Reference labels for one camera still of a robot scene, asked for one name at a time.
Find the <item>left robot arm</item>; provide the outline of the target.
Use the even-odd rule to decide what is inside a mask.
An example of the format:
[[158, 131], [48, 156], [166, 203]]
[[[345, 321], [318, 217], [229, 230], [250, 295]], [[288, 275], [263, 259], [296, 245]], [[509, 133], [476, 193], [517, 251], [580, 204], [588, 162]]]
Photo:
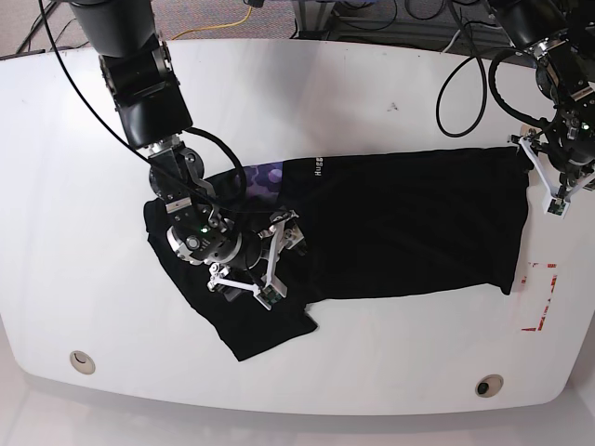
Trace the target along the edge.
[[[594, 4], [591, 1], [489, 1], [511, 42], [499, 51], [488, 72], [488, 86], [499, 107], [528, 125], [513, 138], [547, 189], [544, 210], [563, 216], [573, 195], [594, 188]], [[499, 94], [496, 71], [514, 54], [535, 61], [535, 81], [554, 107], [552, 119], [513, 109]]]

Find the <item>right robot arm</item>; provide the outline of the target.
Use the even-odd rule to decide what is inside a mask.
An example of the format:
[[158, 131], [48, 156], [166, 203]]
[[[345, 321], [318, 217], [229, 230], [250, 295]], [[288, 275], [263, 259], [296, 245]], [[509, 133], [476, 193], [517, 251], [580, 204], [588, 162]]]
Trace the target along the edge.
[[176, 257], [209, 269], [207, 288], [232, 301], [250, 293], [265, 308], [287, 295], [280, 254], [304, 243], [292, 210], [273, 208], [281, 164], [244, 167], [227, 144], [192, 125], [149, 1], [72, 1], [99, 63], [128, 146], [146, 149], [162, 201], [162, 231]]

